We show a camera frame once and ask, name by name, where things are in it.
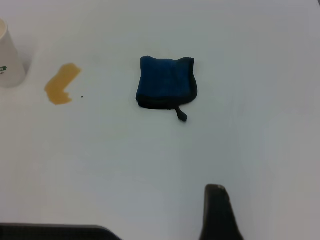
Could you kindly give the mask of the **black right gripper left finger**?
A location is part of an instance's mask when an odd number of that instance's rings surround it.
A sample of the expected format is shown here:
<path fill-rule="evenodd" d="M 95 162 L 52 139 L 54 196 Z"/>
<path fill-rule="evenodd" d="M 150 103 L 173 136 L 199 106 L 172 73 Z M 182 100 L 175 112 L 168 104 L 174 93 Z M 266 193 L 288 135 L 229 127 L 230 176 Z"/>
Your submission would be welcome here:
<path fill-rule="evenodd" d="M 118 240 L 110 230 L 98 225 L 1 223 L 2 240 Z"/>

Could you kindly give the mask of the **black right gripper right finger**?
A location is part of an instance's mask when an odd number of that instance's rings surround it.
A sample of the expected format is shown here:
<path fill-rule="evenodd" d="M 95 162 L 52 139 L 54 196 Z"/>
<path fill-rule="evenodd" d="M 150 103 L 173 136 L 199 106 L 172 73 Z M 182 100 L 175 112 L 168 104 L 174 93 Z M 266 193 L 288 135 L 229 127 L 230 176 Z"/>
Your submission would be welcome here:
<path fill-rule="evenodd" d="M 201 240 L 242 240 L 232 208 L 230 196 L 224 186 L 208 184 L 204 191 L 203 225 Z"/>

